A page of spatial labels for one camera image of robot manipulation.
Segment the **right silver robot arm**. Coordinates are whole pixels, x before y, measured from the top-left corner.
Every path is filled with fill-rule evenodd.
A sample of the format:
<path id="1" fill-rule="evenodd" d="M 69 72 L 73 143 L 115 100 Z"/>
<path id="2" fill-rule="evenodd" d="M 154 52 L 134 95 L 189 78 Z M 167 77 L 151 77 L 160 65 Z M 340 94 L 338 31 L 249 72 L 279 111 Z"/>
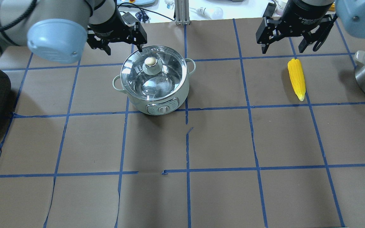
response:
<path id="1" fill-rule="evenodd" d="M 365 0 L 289 0 L 279 19 L 264 17 L 256 34 L 262 53 L 286 37 L 303 37 L 298 50 L 313 45 L 318 51 L 334 23 L 341 19 L 349 35 L 365 39 Z"/>

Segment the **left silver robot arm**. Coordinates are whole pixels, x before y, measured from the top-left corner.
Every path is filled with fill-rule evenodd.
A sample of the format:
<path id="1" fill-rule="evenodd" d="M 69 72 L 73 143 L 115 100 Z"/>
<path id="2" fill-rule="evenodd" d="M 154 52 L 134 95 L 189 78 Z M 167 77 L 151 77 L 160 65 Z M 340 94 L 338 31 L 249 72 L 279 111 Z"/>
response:
<path id="1" fill-rule="evenodd" d="M 27 46 L 40 58 L 61 64 L 79 61 L 86 43 L 110 55 L 109 43 L 139 51 L 147 33 L 126 23 L 113 0 L 0 0 L 0 57 L 9 46 Z"/>

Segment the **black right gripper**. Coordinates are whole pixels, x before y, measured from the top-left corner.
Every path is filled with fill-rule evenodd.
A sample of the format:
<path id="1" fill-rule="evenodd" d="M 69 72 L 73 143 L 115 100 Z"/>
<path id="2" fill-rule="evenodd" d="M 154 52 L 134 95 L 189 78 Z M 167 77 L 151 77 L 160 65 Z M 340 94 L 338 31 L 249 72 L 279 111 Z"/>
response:
<path id="1" fill-rule="evenodd" d="M 328 14 L 331 3 L 288 3 L 279 19 L 264 17 L 257 32 L 256 42 L 266 54 L 271 43 L 285 37 L 303 37 L 298 51 L 303 53 L 308 45 L 322 45 L 337 14 Z"/>

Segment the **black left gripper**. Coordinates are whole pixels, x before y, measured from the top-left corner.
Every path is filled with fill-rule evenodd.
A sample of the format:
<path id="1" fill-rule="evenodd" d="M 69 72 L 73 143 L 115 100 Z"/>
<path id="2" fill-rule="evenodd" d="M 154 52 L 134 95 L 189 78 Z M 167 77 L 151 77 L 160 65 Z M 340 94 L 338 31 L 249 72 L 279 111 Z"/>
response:
<path id="1" fill-rule="evenodd" d="M 109 43 L 127 43 L 136 45 L 140 53 L 147 44 L 147 33 L 142 24 L 137 21 L 126 24 L 122 19 L 113 19 L 101 24 L 89 24 L 92 34 L 87 35 L 87 43 L 91 48 L 103 50 L 111 55 Z"/>

